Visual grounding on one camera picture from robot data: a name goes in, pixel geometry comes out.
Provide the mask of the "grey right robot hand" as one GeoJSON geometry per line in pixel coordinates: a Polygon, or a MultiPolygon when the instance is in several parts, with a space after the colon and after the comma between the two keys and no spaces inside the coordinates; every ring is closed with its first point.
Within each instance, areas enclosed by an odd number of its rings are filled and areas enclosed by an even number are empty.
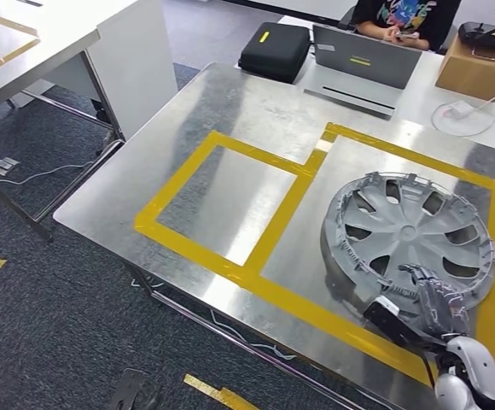
{"type": "Polygon", "coordinates": [[[401,264],[398,270],[409,274],[416,288],[425,332],[440,338],[468,334],[468,308],[459,289],[421,265],[401,264]]]}

